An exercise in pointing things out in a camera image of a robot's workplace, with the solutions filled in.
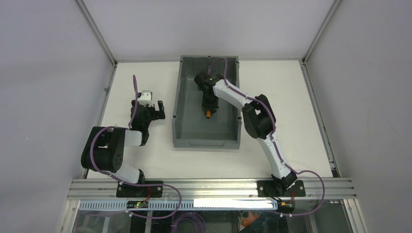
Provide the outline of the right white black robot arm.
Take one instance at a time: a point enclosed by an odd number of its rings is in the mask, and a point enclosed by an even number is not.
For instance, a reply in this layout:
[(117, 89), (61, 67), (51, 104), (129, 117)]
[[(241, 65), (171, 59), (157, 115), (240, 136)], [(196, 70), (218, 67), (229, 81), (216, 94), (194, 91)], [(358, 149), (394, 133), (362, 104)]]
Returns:
[(217, 112), (220, 99), (241, 110), (246, 132), (259, 142), (272, 169), (269, 194), (284, 195), (297, 181), (297, 174), (288, 165), (275, 138), (275, 116), (267, 97), (263, 94), (251, 97), (222, 75), (201, 72), (194, 81), (203, 93), (202, 110), (206, 118)]

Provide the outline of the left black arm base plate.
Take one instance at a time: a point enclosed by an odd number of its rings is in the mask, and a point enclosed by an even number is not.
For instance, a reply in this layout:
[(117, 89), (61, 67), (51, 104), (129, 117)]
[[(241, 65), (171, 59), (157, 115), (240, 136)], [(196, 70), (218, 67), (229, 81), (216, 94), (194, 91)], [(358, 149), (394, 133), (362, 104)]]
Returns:
[(132, 186), (128, 184), (118, 184), (116, 191), (117, 198), (161, 198), (163, 194), (163, 181), (146, 181), (149, 186)]

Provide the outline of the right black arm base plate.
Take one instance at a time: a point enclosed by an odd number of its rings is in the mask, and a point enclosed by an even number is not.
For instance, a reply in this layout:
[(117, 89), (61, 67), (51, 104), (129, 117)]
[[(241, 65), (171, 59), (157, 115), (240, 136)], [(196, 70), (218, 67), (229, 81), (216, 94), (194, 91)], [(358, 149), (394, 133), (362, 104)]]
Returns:
[(305, 197), (306, 190), (302, 180), (297, 180), (289, 189), (283, 190), (279, 183), (273, 180), (259, 180), (257, 181), (258, 197), (279, 197), (291, 198)]

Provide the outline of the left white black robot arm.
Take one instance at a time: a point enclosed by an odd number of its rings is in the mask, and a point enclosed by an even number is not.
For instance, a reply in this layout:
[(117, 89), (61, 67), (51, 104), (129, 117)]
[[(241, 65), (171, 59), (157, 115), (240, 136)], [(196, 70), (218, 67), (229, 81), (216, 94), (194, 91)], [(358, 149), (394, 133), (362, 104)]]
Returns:
[(166, 118), (163, 101), (152, 104), (131, 102), (131, 126), (99, 127), (91, 129), (81, 155), (81, 166), (85, 169), (108, 175), (121, 184), (145, 185), (144, 172), (124, 161), (125, 147), (145, 146), (149, 139), (152, 121)]

